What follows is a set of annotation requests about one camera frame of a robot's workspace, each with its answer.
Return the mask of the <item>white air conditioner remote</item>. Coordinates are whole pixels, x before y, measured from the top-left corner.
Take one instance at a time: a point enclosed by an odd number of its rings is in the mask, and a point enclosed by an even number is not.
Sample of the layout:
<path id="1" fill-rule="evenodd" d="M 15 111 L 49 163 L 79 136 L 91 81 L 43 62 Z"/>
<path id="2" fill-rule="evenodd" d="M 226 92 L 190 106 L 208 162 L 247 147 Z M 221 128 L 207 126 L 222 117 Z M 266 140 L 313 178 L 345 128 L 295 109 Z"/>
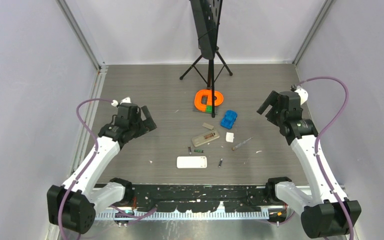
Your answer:
<path id="1" fill-rule="evenodd" d="M 176 159 L 178 169 L 205 169 L 207 163 L 206 156 L 178 156 Z"/>

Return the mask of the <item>beige remote control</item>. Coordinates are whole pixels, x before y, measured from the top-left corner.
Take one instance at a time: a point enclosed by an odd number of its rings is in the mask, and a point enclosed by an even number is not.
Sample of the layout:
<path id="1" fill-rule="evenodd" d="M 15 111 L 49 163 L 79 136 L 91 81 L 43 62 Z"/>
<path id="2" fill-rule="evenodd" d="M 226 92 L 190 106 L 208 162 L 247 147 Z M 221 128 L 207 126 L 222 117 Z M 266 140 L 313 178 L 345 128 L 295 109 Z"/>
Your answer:
<path id="1" fill-rule="evenodd" d="M 203 133 L 191 139 L 194 147 L 199 147 L 201 145 L 207 144 L 211 141 L 214 141 L 220 137 L 219 132 L 216 129 L 213 129 L 209 132 Z"/>

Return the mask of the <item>white battery cover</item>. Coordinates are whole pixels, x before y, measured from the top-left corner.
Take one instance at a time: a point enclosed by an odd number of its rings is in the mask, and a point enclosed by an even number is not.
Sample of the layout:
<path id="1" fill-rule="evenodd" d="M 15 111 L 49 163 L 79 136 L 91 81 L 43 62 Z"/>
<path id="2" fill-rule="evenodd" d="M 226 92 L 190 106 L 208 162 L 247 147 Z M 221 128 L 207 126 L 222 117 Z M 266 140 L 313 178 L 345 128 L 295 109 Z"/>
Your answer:
<path id="1" fill-rule="evenodd" d="M 226 132 L 225 135 L 225 141 L 228 143 L 233 143 L 235 139 L 234 133 L 233 132 Z"/>

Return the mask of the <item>beige battery cover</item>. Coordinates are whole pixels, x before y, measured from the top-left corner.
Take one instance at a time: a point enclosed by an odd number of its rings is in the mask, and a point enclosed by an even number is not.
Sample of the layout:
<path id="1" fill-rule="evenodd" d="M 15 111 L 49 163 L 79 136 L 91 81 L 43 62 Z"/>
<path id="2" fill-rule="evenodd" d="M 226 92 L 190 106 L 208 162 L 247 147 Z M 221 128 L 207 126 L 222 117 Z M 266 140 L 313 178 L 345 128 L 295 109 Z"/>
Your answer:
<path id="1" fill-rule="evenodd" d="M 203 126 L 204 128 L 209 129 L 209 130 L 213 130 L 213 129 L 215 128 L 213 125 L 211 125 L 211 124 L 209 124 L 209 123 L 206 123 L 206 122 L 204 122 L 204 123 L 202 124 L 202 126 Z"/>

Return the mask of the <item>clear handle screwdriver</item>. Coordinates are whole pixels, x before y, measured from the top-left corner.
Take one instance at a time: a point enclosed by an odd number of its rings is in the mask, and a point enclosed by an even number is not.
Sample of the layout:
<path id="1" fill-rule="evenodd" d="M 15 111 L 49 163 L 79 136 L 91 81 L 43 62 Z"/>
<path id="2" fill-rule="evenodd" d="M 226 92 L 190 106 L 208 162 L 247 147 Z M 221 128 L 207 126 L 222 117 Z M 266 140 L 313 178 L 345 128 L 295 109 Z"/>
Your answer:
<path id="1" fill-rule="evenodd" d="M 236 151 L 237 149 L 241 148 L 242 146 L 244 146 L 247 142 L 249 142 L 253 137 L 250 137 L 240 143 L 238 143 L 237 145 L 235 145 L 234 147 L 231 148 L 232 151 Z"/>

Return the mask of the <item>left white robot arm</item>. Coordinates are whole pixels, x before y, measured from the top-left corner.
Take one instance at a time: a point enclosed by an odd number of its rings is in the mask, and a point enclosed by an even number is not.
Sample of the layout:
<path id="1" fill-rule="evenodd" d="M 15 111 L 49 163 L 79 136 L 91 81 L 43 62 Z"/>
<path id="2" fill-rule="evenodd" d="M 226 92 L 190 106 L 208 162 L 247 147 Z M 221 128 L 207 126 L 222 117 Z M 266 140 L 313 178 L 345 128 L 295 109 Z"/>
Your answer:
<path id="1" fill-rule="evenodd" d="M 129 141 L 157 128 L 148 107 L 129 100 L 111 103 L 117 113 L 98 134 L 92 134 L 94 146 L 78 169 L 62 185 L 52 185 L 47 191 L 51 224 L 82 235 L 106 208 L 115 203 L 128 207 L 133 202 L 133 184 L 128 180 L 115 177 L 101 189 L 93 190 L 105 168 Z"/>

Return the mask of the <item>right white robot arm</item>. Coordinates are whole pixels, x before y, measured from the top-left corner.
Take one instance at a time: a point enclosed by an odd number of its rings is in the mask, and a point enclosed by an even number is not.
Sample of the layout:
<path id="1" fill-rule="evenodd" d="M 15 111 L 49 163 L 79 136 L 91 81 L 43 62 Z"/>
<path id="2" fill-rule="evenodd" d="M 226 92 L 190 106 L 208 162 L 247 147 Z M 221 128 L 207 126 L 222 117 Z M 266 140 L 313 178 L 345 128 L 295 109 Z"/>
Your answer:
<path id="1" fill-rule="evenodd" d="M 338 184 L 324 156 L 321 134 L 311 119 L 303 118 L 307 97 L 302 89 L 272 91 L 257 110 L 260 115 L 267 111 L 266 119 L 279 128 L 298 157 L 311 191 L 304 193 L 288 177 L 273 177 L 265 184 L 265 198 L 271 205 L 288 205 L 311 239 L 348 235 L 352 240 L 361 205 Z"/>

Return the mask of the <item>blue toy car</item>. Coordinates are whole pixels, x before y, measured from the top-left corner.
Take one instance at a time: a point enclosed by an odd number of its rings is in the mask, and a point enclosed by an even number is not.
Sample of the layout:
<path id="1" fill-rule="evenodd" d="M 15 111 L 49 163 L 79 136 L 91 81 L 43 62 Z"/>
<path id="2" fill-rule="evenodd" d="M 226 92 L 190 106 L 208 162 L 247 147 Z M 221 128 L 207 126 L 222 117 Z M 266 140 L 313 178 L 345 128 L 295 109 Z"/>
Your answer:
<path id="1" fill-rule="evenodd" d="M 238 114 L 233 110 L 227 110 L 221 119 L 220 126 L 228 130 L 232 129 Z"/>

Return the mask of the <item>orange and green block toy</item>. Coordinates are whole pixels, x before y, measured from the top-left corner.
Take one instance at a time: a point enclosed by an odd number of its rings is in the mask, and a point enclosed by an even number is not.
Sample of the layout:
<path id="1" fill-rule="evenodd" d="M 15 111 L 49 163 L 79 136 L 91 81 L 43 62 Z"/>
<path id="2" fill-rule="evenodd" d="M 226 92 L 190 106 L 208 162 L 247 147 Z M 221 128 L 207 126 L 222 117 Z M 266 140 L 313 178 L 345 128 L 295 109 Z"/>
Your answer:
<path id="1" fill-rule="evenodd" d="M 220 106 L 224 102 L 221 92 L 215 91 L 214 95 L 210 89 L 199 90 L 194 97 L 194 107 L 199 112 L 212 113 L 213 108 Z"/>

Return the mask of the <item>black tripod stand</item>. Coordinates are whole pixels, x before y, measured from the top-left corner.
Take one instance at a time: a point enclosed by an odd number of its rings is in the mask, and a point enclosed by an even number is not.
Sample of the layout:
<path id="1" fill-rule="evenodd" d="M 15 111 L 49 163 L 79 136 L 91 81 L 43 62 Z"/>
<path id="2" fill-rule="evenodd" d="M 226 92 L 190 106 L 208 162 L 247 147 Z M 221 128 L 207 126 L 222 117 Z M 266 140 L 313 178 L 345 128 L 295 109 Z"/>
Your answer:
<path id="1" fill-rule="evenodd" d="M 226 61 L 220 54 L 218 47 L 218 33 L 220 26 L 220 18 L 222 11 L 222 0 L 190 0 L 194 25 L 197 33 L 198 48 L 200 56 L 192 63 L 192 65 L 179 77 L 183 80 L 184 77 L 194 69 L 202 80 L 207 84 L 210 90 L 211 117 L 216 117 L 216 90 L 215 82 L 220 74 L 215 74 L 215 57 L 218 57 L 222 63 L 221 71 L 227 70 L 230 76 L 233 72 L 228 67 Z M 201 72 L 197 69 L 197 63 L 202 59 L 208 60 L 207 78 L 204 78 Z"/>

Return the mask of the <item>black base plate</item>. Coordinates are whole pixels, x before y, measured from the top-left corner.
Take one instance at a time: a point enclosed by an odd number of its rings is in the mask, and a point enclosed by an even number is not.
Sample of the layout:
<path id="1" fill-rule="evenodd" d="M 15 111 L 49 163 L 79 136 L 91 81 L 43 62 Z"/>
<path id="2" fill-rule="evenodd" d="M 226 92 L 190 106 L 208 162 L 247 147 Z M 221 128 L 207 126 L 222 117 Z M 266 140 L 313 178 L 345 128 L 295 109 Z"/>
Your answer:
<path id="1" fill-rule="evenodd" d="M 159 213 L 213 213 L 220 206 L 226 213 L 253 213 L 268 206 L 279 206 L 282 213 L 290 209 L 259 185 L 134 184 L 130 201 L 121 204 Z"/>

